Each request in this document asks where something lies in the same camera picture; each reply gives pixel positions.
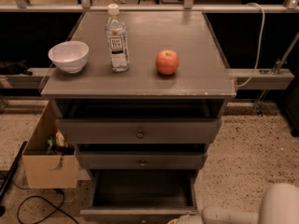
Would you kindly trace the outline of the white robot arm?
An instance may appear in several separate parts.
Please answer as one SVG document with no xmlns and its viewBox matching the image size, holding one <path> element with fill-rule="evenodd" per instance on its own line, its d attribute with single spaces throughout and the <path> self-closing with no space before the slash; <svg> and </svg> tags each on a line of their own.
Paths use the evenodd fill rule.
<svg viewBox="0 0 299 224">
<path fill-rule="evenodd" d="M 286 183 L 271 186 L 258 213 L 209 205 L 200 215 L 181 216 L 167 224 L 299 224 L 299 188 Z"/>
</svg>

